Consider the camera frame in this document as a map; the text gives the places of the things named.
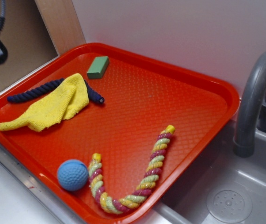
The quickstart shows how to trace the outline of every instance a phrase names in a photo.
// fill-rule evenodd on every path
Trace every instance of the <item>black cable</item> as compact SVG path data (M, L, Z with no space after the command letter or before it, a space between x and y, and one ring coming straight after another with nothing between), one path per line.
M1 2L1 15L0 15L0 32L4 27L5 13L6 13L6 1L2 0L2 2Z

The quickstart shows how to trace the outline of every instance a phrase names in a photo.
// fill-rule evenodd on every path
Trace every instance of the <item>faucet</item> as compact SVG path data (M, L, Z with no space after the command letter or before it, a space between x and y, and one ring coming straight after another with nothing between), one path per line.
M256 128L266 133L266 52L256 61L242 95L233 139L236 155L253 155Z

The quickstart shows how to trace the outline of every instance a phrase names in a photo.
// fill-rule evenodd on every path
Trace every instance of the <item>stainless steel sink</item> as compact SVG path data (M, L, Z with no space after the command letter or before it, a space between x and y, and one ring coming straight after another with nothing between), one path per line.
M266 224L266 133L256 131L248 158L233 153L233 136L231 121L155 209L173 223Z

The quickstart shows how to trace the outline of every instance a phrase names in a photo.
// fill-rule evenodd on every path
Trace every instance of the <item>blue rope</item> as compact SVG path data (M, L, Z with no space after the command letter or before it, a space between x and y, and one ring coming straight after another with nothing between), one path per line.
M94 91L89 85L88 83L85 81L86 87L87 87L87 94L88 97L91 101L98 103L98 104L103 104L105 102L104 97L102 97L99 93L97 93L96 91Z
M57 79L57 80L53 80L50 81L46 84L43 84L35 89L23 92L23 93L19 93L13 96L8 96L7 97L7 101L10 103L22 103L22 102L26 102L29 101L31 99L35 99L45 93L48 93L54 89L56 89L62 82L63 82L64 78L61 79ZM87 87L87 93L88 93L88 97L91 101L95 102L95 103L99 103L99 104L103 104L105 102L104 97L102 97L100 94L98 94L96 91L94 91L89 85L88 83L85 81L86 87Z
M63 80L64 78L53 80L35 89L29 90L23 93L19 93L13 96L9 96L7 97L7 101L10 103L21 103L21 102L26 102L31 99L35 99L47 92L50 92L56 89L63 82Z

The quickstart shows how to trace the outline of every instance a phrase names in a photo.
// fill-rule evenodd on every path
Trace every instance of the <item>twisted rope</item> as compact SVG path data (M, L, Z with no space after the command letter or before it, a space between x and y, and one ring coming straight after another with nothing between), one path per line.
M64 81L64 78L50 81L50 82L45 83L45 84L43 84L43 85L41 85L35 89L28 90L26 92L19 93L19 94L13 95L13 96L8 96L7 101L10 103L22 103L22 102L26 102L26 101L35 99L37 97L42 96L45 93L48 93L48 92L56 89L63 81ZM95 103L103 104L105 102L104 97L102 97L100 94L98 94L96 91L94 91L88 85L88 83L86 81L85 81L85 84L87 87L88 98Z
M10 103L21 103L21 102L26 102L31 99L35 99L45 93L48 93L56 89L63 82L63 80L64 78L53 80L35 89L28 90L26 92L19 93L13 96L8 96L7 101Z
M153 147L150 156L151 160L148 164L143 180L131 195L127 195L119 200L113 199L107 194L107 192L105 192L101 169L101 155L98 153L93 154L88 167L90 188L92 196L105 212L114 214L131 212L134 209L137 209L147 197L151 195L152 189L155 188L156 181L162 173L161 168L163 166L167 144L170 142L170 138L174 132L175 128L172 125L169 125L160 133L157 142Z
M85 81L86 87L87 87L87 94L88 97L91 101L95 102L95 103L99 103L99 104L103 104L105 102L104 97L102 97L99 93L97 93L96 91L94 91L89 85L88 83Z

